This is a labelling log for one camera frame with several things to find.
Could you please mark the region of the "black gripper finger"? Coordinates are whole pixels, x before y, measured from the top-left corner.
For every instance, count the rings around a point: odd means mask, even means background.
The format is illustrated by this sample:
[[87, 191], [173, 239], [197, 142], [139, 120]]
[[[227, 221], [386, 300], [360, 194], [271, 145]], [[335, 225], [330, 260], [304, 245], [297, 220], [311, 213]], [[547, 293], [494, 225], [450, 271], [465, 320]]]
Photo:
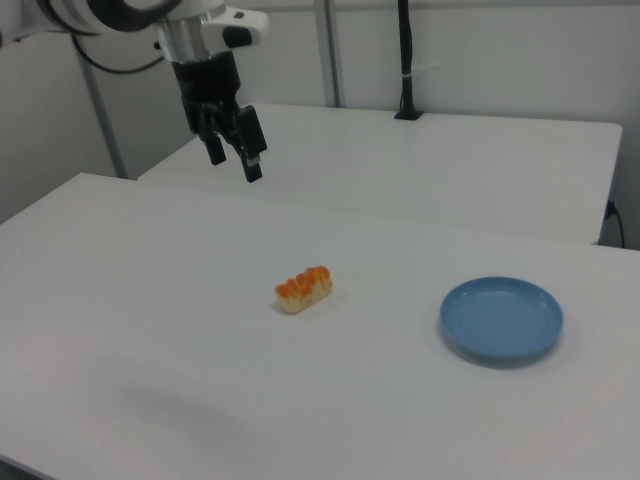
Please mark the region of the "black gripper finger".
[[210, 113], [200, 114], [200, 139], [206, 147], [212, 165], [217, 166], [226, 160], [217, 124]]
[[267, 150], [267, 143], [255, 108], [241, 107], [234, 115], [237, 136], [237, 153], [240, 157], [246, 181], [253, 183], [262, 177], [260, 155]]

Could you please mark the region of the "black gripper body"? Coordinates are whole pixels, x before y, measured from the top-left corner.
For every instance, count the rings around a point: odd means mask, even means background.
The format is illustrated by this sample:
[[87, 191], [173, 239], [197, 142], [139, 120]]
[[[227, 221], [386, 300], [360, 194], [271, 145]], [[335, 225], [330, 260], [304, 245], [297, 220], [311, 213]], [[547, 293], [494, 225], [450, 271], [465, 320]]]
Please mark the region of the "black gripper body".
[[189, 128], [193, 134], [221, 135], [239, 146], [235, 117], [240, 107], [236, 94], [241, 86], [235, 58], [228, 51], [190, 63], [172, 63]]

